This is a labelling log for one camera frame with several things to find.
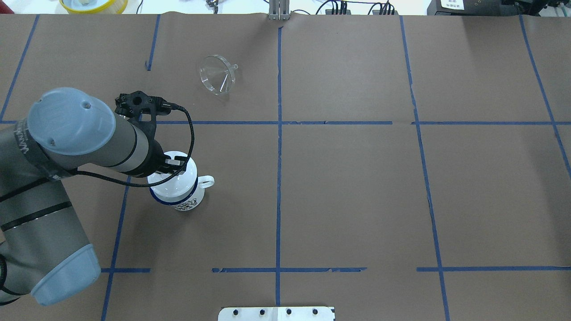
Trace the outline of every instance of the gray robot arm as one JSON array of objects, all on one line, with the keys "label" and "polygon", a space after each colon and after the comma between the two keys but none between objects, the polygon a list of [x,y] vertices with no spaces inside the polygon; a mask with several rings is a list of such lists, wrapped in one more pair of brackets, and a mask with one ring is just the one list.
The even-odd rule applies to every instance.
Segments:
[{"label": "gray robot arm", "polygon": [[[93,245],[60,181],[78,166],[135,177],[184,170],[185,160],[169,159],[154,140],[156,116],[178,105],[140,91],[121,94],[116,105],[118,114],[77,89],[54,89],[0,131],[0,306],[26,294],[51,305],[97,280]],[[140,121],[142,113],[151,121]]]}]

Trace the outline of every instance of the red object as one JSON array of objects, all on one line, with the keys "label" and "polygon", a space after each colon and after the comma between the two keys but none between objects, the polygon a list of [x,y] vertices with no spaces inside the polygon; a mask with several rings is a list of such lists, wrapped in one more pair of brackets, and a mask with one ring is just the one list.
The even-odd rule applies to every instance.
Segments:
[{"label": "red object", "polygon": [[0,13],[14,13],[8,5],[4,3],[4,1],[0,1]]}]

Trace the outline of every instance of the mug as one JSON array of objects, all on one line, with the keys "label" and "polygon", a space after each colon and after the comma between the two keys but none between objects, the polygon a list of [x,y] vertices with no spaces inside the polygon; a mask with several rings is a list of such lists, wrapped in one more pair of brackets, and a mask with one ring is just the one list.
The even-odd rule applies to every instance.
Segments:
[{"label": "mug", "polygon": [[[187,154],[180,151],[165,153],[172,159],[174,156]],[[147,177],[149,183],[155,183],[169,177],[170,174],[153,173]],[[192,210],[204,198],[204,189],[214,185],[214,177],[197,175],[196,164],[190,158],[183,174],[173,177],[168,182],[149,188],[151,196],[159,203],[174,207],[178,211]]]}]

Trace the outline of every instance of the yellow rim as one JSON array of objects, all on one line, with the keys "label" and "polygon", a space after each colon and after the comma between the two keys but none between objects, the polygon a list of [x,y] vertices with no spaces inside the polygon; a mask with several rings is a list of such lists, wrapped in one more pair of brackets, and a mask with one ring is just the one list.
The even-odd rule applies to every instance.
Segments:
[{"label": "yellow rim", "polygon": [[[109,8],[113,3],[115,3],[116,0],[109,0],[107,1],[103,6],[101,7],[97,7],[95,9],[91,9],[91,10],[74,10],[66,5],[63,4],[63,0],[59,0],[59,3],[61,3],[61,5],[68,11],[71,13],[77,13],[77,14],[90,14],[90,13],[98,13],[101,12],[107,8]],[[127,0],[125,0],[125,3],[123,4],[123,7],[119,10],[119,12],[117,13],[123,13],[123,11],[125,10],[125,7],[127,6]]]}]

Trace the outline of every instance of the yellow container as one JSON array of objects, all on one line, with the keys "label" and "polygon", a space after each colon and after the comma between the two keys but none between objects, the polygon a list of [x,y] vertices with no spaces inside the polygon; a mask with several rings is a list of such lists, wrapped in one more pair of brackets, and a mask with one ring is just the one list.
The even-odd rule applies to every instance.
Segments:
[{"label": "yellow container", "polygon": [[70,14],[121,14],[127,6],[128,0],[91,0],[83,5],[79,0],[59,0],[59,3]]}]

